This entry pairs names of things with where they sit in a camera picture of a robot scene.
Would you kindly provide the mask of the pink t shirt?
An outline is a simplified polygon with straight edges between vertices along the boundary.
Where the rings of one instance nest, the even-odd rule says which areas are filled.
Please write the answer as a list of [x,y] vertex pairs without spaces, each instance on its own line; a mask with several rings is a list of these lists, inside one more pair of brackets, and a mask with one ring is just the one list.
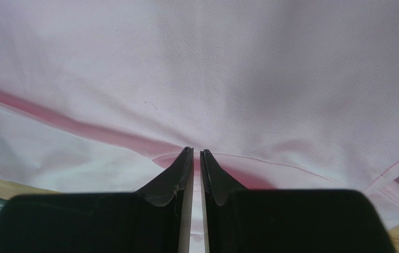
[[0,179],[133,191],[184,147],[399,226],[399,1],[0,1]]

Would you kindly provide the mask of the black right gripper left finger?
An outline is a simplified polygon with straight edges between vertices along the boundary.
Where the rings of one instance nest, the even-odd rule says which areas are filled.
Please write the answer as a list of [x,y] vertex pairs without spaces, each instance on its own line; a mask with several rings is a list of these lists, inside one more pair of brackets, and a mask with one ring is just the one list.
[[0,252],[188,252],[193,149],[135,192],[28,194],[0,211]]

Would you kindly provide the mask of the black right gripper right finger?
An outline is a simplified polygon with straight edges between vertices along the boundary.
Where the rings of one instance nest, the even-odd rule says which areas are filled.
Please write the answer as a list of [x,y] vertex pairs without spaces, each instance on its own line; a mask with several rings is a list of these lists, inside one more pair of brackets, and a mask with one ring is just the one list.
[[200,153],[206,252],[395,252],[371,202],[345,189],[250,190]]

